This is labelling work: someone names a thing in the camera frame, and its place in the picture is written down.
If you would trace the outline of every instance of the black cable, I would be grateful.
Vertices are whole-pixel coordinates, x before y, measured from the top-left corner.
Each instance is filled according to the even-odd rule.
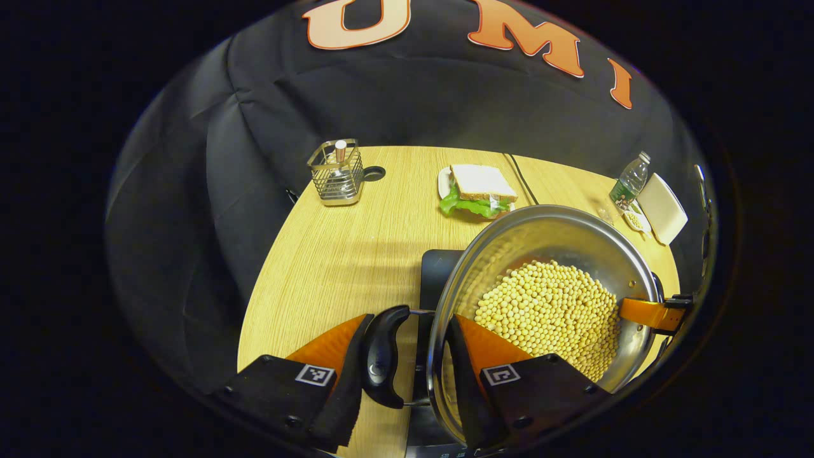
[[[534,205],[539,205],[540,203],[537,202],[537,198],[534,197],[534,193],[532,192],[532,189],[528,186],[528,183],[526,183],[526,179],[523,177],[523,172],[520,171],[520,165],[518,165],[517,160],[514,159],[514,155],[511,154],[511,153],[506,153],[506,154],[508,154],[509,157],[511,157],[512,162],[514,162],[514,167],[517,169],[517,174],[520,175],[520,181],[522,181],[523,185],[526,187],[526,191],[528,191],[528,195],[532,197],[532,200],[534,200]]]

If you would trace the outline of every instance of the stainless steel pot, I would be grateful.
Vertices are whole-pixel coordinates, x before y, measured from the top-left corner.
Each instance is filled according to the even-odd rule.
[[[633,297],[656,302],[658,288],[645,260],[612,226],[583,211],[559,205],[517,209],[487,226],[466,248],[449,277],[433,320],[427,357],[427,392],[439,423],[466,443],[458,415],[453,364],[445,345],[455,314],[475,317],[479,298],[508,269],[536,259],[577,266],[602,282],[621,301]],[[392,389],[397,358],[395,329],[409,313],[407,306],[382,313],[371,323],[363,344],[364,387],[371,398],[389,407],[405,404]],[[653,343],[650,328],[623,319],[616,357],[597,383],[614,393],[628,383]]]

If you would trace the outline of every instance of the orange letter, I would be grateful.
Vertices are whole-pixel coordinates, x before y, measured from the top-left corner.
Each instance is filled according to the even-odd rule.
[[[308,18],[308,41],[320,49],[348,49],[395,37],[409,24],[409,0],[382,0],[382,18],[367,29],[345,28],[345,7],[356,0],[336,0],[303,14]]]
[[[505,37],[504,29],[508,29],[526,55],[535,55],[543,46],[551,43],[549,52],[543,54],[546,63],[575,77],[585,76],[585,71],[580,67],[580,52],[576,49],[580,39],[573,33],[550,22],[533,27],[514,8],[497,0],[472,1],[480,9],[480,27],[477,32],[469,34],[471,42],[510,50],[514,43]]]
[[[630,73],[610,57],[608,62],[613,66],[615,78],[613,89],[610,90],[610,96],[613,97],[613,100],[619,102],[619,105],[629,110],[633,108],[633,102],[630,101]]]

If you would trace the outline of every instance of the white bread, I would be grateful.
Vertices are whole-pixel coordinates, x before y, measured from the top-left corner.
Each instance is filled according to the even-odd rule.
[[[488,165],[452,164],[452,178],[458,185],[461,198],[465,200],[517,200],[517,193],[509,186],[501,171]]]

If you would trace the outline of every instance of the sandwich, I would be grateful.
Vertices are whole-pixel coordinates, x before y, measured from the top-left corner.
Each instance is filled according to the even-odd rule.
[[[503,178],[501,171],[487,165],[453,164],[449,166],[449,194],[441,199],[446,215],[454,209],[468,210],[485,218],[495,218],[509,211],[517,193]]]

